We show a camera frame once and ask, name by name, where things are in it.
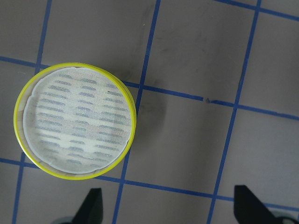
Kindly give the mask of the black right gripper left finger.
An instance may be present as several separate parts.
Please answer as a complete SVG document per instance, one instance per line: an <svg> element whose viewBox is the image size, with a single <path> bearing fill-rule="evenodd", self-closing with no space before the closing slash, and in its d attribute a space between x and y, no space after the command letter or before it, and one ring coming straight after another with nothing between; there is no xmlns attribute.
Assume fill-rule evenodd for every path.
<svg viewBox="0 0 299 224"><path fill-rule="evenodd" d="M101 224L103 221L103 199L101 188L90 189L75 217L73 224Z"/></svg>

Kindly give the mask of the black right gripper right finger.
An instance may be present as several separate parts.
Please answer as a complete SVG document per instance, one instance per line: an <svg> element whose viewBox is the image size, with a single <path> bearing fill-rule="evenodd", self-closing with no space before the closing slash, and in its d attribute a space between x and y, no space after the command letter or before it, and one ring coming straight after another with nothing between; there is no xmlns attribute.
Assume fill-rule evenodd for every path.
<svg viewBox="0 0 299 224"><path fill-rule="evenodd" d="M275 216L246 185L234 187L234 216L239 224L276 224Z"/></svg>

